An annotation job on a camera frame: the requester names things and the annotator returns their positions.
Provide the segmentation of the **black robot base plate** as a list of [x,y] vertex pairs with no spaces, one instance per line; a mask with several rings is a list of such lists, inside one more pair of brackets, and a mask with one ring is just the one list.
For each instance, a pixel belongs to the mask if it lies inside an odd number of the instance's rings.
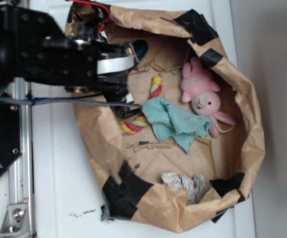
[[0,104],[0,178],[22,154],[21,106]]

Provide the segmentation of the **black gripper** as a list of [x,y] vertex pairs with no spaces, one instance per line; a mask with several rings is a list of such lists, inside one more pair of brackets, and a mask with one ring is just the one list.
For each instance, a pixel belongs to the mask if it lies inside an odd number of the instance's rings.
[[104,32],[98,32],[99,27],[90,23],[79,22],[75,29],[76,32],[70,35],[80,47],[99,49],[98,59],[88,57],[97,66],[97,84],[93,90],[105,97],[106,104],[114,108],[117,117],[129,118],[139,114],[139,105],[134,103],[128,86],[128,75],[139,64],[136,47],[130,42],[112,44]]

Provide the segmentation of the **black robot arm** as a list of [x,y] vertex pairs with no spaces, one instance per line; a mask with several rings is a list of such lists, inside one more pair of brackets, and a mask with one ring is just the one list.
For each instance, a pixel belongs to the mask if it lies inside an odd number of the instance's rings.
[[[77,32],[66,36],[52,16],[17,5],[0,4],[0,103],[41,105],[55,102],[100,105],[90,93],[103,95],[104,106],[113,107],[120,118],[139,114],[128,88],[128,74],[139,59],[131,43],[110,44],[103,28],[110,19],[107,5],[77,1],[94,10],[95,16],[84,20],[75,13],[70,23]],[[77,98],[12,99],[3,95],[15,78],[27,82],[63,86],[68,92],[81,92]]]

